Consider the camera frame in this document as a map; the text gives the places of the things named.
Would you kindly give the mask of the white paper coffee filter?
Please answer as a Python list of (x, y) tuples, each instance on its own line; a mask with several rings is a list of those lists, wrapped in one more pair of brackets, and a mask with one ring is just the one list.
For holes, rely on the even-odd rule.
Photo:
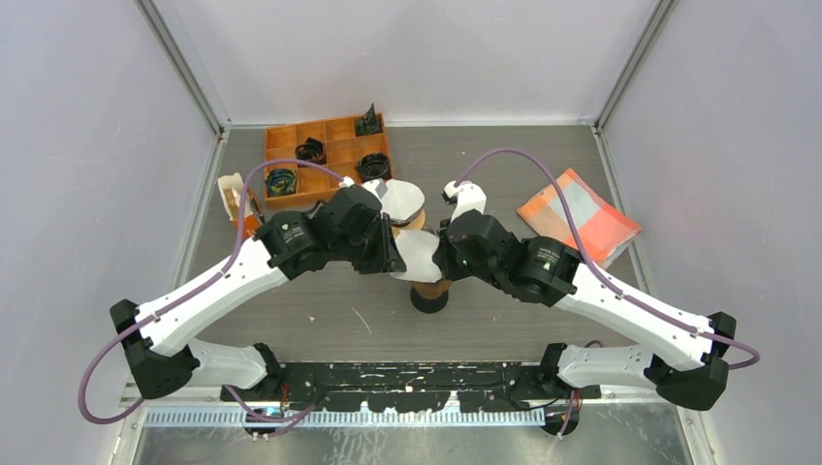
[(414, 221), (423, 211), (425, 195), (415, 184), (389, 179), (380, 181), (376, 194), (382, 204), (382, 211), (389, 216), (391, 224), (403, 227)]

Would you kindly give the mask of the black round base disc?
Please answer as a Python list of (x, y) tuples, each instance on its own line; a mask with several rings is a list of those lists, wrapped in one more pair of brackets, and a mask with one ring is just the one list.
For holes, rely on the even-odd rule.
[(445, 292), (436, 298), (426, 298), (415, 289), (411, 289), (410, 300), (416, 310), (426, 314), (434, 314), (446, 307), (449, 301), (449, 293)]

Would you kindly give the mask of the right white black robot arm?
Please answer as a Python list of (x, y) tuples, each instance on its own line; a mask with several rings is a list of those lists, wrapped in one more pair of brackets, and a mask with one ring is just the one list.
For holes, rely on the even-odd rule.
[(724, 393), (734, 317), (680, 310), (588, 267), (578, 250), (557, 239), (519, 239), (476, 210), (442, 221), (439, 237), (434, 260), (447, 279), (476, 277), (520, 302), (586, 317), (632, 340), (625, 347), (548, 345), (537, 375), (549, 397), (615, 385), (652, 389), (680, 407), (708, 411)]

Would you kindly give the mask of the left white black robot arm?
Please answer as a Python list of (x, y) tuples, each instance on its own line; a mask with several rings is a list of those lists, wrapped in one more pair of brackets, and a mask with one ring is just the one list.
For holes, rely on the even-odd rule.
[(276, 212), (184, 286), (143, 304), (115, 303), (111, 320), (142, 397), (165, 397), (194, 381), (247, 389), (261, 400), (276, 396), (283, 376), (270, 349), (205, 344), (197, 336), (245, 301), (330, 262), (360, 274), (405, 270), (386, 208), (396, 191), (395, 180), (373, 180), (342, 187), (307, 211)]

